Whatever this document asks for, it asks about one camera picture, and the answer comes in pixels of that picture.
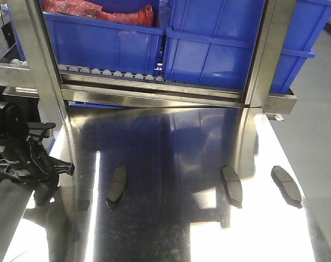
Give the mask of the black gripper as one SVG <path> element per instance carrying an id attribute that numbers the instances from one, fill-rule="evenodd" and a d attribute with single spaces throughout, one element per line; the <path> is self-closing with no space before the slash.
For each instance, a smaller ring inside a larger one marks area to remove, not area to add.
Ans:
<path id="1" fill-rule="evenodd" d="M 59 175 L 74 174 L 71 162 L 49 156 L 42 142 L 55 123 L 27 122 L 19 106 L 0 102 L 0 182 L 9 179 L 34 190 L 36 206 L 57 190 Z"/>

